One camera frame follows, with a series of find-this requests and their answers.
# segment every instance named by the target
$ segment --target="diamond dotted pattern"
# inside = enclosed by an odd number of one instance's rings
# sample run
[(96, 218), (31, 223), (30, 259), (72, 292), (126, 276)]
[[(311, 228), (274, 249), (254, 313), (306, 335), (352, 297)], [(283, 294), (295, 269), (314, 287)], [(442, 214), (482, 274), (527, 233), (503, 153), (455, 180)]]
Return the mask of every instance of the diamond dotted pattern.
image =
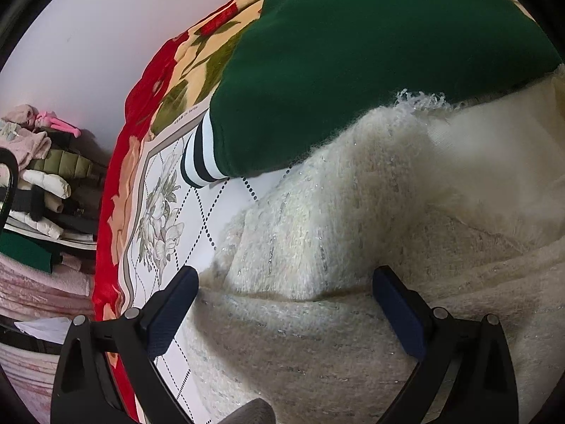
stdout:
[[(141, 199), (141, 215), (145, 208), (146, 198), (157, 184), (162, 173), (163, 161), (177, 145), (186, 145), (187, 136), (169, 145), (149, 161), (148, 171), (143, 184)], [(179, 245), (171, 254), (171, 260), (165, 266), (161, 288), (164, 288), (183, 265), (194, 267), (198, 271), (205, 270), (211, 263), (214, 250), (217, 248), (219, 233), (243, 208), (257, 202), (270, 189), (279, 183), (292, 169), (269, 172), (253, 178), (231, 178), (219, 181), (208, 187), (194, 189), (188, 186), (180, 176), (180, 162), (176, 165), (177, 202), (171, 208), (179, 208), (175, 223), (184, 223)], [(134, 295), (133, 305), (142, 307), (153, 293), (159, 290), (157, 268), (152, 262), (139, 262), (139, 242), (134, 236), (131, 246), (126, 251)], [(188, 359), (184, 353), (185, 340), (177, 334), (165, 355), (155, 360), (155, 365), (163, 377), (165, 384), (177, 398), (195, 424), (211, 424), (212, 420), (205, 409), (197, 390)]]

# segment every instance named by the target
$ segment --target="white plastic bag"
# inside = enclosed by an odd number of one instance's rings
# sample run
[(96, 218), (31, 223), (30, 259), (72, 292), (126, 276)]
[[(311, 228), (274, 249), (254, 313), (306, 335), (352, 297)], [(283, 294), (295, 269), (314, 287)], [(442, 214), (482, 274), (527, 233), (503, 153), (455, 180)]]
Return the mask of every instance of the white plastic bag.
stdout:
[(35, 338), (63, 344), (71, 321), (66, 317), (54, 317), (53, 319), (37, 319), (31, 322), (14, 322), (14, 325)]

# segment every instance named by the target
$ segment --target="white wall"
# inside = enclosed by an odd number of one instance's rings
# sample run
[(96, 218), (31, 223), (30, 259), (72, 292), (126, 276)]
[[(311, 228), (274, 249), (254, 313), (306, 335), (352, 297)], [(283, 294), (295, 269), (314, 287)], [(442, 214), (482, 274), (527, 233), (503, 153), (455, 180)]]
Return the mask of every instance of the white wall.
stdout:
[(108, 159), (124, 101), (169, 38), (228, 0), (53, 0), (0, 73), (0, 116), (29, 103), (94, 134)]

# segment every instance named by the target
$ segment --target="blue gripper pad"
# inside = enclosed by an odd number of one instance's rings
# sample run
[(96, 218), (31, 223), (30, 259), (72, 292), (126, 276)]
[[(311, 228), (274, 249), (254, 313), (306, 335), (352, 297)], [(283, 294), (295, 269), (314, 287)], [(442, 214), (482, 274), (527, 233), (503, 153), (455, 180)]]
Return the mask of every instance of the blue gripper pad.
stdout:
[(198, 273), (183, 266), (167, 287), (155, 293), (143, 307), (144, 319), (149, 318), (145, 320), (145, 330), (151, 360), (167, 351), (197, 294)]
[(404, 351), (421, 361), (426, 356), (430, 309), (422, 297), (408, 290), (388, 266), (373, 274), (373, 296), (392, 325)]

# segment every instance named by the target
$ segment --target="flower illustration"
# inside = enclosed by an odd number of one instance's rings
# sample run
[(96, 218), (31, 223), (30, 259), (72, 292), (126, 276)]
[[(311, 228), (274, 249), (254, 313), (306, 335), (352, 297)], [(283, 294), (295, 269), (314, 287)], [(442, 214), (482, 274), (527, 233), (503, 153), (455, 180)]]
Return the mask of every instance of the flower illustration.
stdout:
[(161, 175), (147, 196), (145, 212), (137, 228), (139, 262), (155, 267), (159, 285), (184, 229), (184, 223), (176, 223), (179, 209), (171, 208), (171, 204), (177, 202), (174, 192), (180, 188), (176, 185), (177, 171), (174, 167), (181, 154), (182, 150), (175, 148), (163, 162)]

